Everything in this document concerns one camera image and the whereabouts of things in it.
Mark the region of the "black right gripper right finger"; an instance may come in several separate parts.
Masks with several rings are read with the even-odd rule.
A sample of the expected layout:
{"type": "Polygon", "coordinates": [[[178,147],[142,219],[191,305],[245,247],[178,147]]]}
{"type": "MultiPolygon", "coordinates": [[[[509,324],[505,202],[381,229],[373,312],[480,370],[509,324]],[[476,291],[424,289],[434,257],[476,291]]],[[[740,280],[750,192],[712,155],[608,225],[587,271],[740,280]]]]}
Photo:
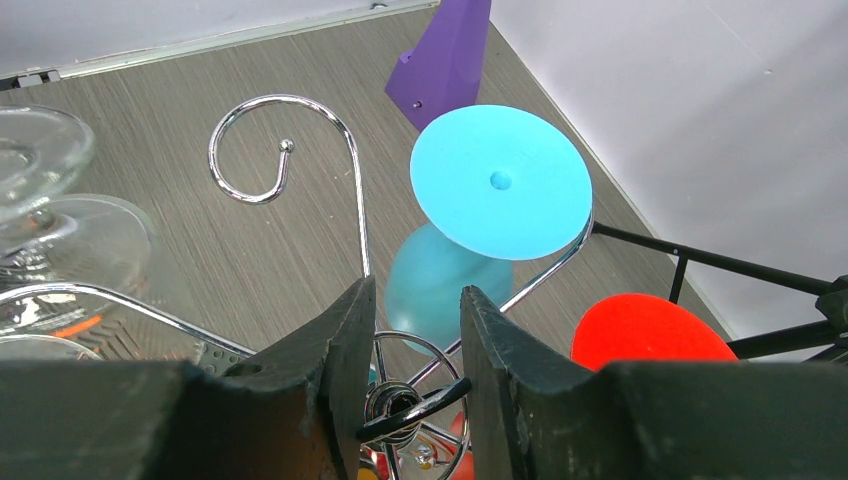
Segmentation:
{"type": "Polygon", "coordinates": [[[847,370],[830,363],[579,366],[461,294],[479,479],[843,479],[847,370]]]}

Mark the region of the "clear wine glass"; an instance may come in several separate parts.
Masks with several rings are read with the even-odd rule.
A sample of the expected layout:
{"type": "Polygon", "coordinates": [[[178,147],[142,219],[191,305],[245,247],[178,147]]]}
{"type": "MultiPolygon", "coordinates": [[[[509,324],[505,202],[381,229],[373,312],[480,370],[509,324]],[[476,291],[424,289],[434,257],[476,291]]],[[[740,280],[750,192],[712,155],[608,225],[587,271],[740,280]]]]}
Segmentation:
{"type": "Polygon", "coordinates": [[[1,254],[9,256],[65,227],[50,210],[91,162],[95,134],[78,117],[38,105],[1,107],[1,254]]]}
{"type": "MultiPolygon", "coordinates": [[[[123,199],[72,194],[1,224],[1,289],[89,283],[177,316],[194,303],[147,214],[123,199]]],[[[189,360],[199,341],[88,294],[24,297],[1,306],[1,334],[54,336],[105,360],[189,360]]]]}

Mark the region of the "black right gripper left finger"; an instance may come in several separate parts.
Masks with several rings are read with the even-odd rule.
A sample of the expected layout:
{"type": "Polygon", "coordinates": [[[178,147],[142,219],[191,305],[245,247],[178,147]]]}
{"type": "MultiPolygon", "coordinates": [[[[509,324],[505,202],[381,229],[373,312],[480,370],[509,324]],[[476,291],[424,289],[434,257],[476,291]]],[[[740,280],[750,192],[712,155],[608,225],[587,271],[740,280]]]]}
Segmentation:
{"type": "Polygon", "coordinates": [[[5,361],[5,479],[353,479],[372,277],[214,376],[187,361],[5,361]]]}

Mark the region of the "blue plastic wine glass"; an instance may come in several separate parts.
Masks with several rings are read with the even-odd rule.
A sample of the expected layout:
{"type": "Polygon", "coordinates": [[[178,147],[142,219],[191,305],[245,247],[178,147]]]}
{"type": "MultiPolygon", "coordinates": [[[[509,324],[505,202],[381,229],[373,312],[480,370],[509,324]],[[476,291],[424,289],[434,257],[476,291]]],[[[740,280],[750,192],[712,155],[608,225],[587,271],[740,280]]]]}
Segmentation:
{"type": "Polygon", "coordinates": [[[504,105],[473,105],[433,120],[410,156],[426,222],[397,250],[384,291],[389,325],[447,349],[460,336],[460,296],[494,304],[515,296],[513,267],[569,259],[592,224],[592,182],[570,139],[546,120],[504,105]]]}

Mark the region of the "red plastic wine glass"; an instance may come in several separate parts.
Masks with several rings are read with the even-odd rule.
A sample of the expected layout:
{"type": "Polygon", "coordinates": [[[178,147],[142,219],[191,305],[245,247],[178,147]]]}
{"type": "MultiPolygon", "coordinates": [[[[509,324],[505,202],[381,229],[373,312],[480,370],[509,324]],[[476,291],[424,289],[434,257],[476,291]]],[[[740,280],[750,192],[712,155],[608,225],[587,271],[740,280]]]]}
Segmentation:
{"type": "Polygon", "coordinates": [[[653,295],[622,293],[586,311],[576,327],[570,359],[597,371],[618,361],[732,362],[738,357],[685,308],[653,295]]]}

